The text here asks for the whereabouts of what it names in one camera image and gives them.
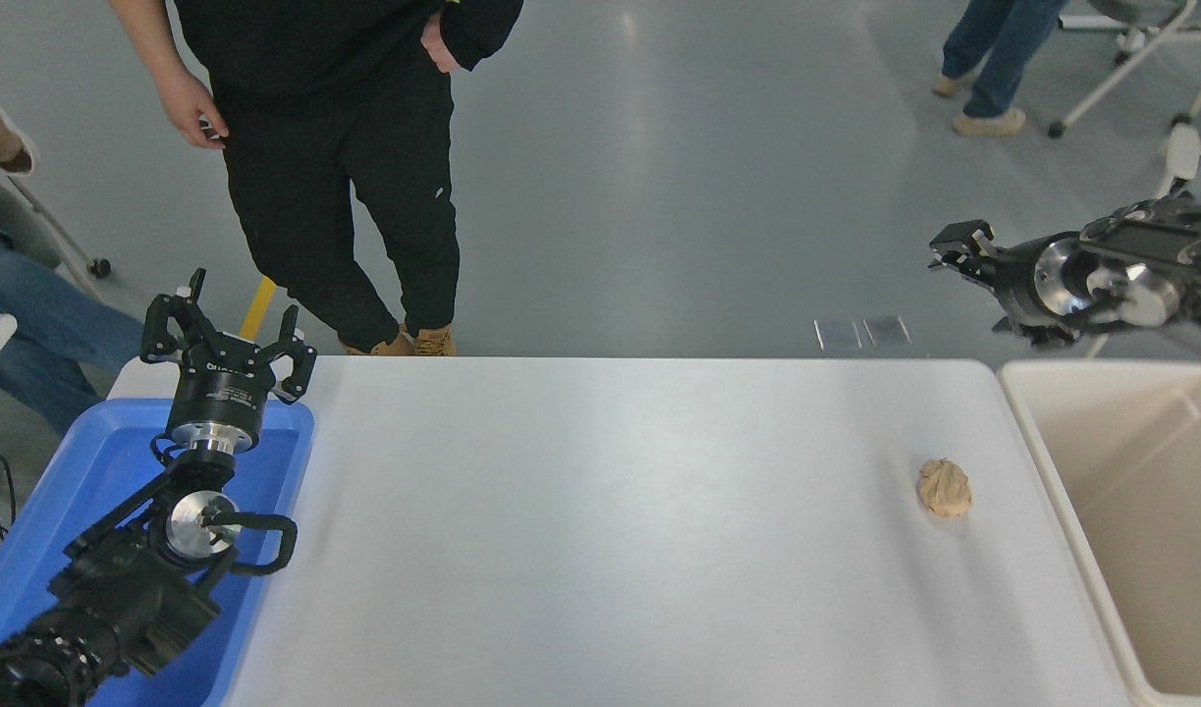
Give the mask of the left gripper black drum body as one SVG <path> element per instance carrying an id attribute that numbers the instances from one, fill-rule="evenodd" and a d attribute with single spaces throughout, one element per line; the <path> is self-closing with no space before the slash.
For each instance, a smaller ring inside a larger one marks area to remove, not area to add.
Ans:
<path id="1" fill-rule="evenodd" d="M 258 443 L 265 403 L 277 377 L 255 363 L 257 344 L 219 332 L 183 350 L 179 382 L 165 433 L 177 443 L 195 439 L 201 425 L 237 429 L 238 443 Z"/>

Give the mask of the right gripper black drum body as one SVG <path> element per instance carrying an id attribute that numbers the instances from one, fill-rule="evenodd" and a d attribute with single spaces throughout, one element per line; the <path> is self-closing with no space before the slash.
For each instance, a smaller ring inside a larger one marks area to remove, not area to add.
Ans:
<path id="1" fill-rule="evenodd" d="M 997 250 L 994 299 L 1004 317 L 994 331 L 1058 330 L 1063 298 L 1059 236 Z"/>

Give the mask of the person's right hand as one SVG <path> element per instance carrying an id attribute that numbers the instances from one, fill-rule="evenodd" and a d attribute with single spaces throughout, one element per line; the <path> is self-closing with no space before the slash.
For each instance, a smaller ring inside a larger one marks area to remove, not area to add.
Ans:
<path id="1" fill-rule="evenodd" d="M 208 86 L 189 68 L 163 68 L 154 76 L 169 124 L 191 146 L 225 149 L 229 128 Z"/>

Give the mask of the person's left hand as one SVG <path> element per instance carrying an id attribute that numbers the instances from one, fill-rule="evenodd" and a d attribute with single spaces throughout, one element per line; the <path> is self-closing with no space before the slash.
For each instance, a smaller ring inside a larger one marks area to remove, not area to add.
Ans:
<path id="1" fill-rule="evenodd" d="M 423 48 L 431 62 L 434 62 L 435 68 L 438 68 L 440 73 L 452 74 L 452 72 L 456 72 L 462 68 L 461 64 L 458 62 L 455 54 L 452 53 L 452 49 L 448 48 L 446 40 L 443 38 L 442 12 L 430 14 L 423 29 L 420 43 L 423 44 Z"/>

